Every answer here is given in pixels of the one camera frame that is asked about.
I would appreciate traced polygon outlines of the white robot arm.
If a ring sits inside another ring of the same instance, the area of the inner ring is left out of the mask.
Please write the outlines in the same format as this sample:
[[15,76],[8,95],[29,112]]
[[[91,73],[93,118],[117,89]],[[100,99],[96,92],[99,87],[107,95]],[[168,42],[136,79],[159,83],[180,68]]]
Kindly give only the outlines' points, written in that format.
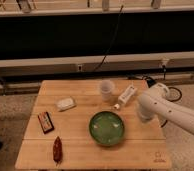
[[143,91],[137,98],[140,119],[148,122],[157,114],[194,135],[194,110],[168,101],[169,95],[170,89],[163,83]]

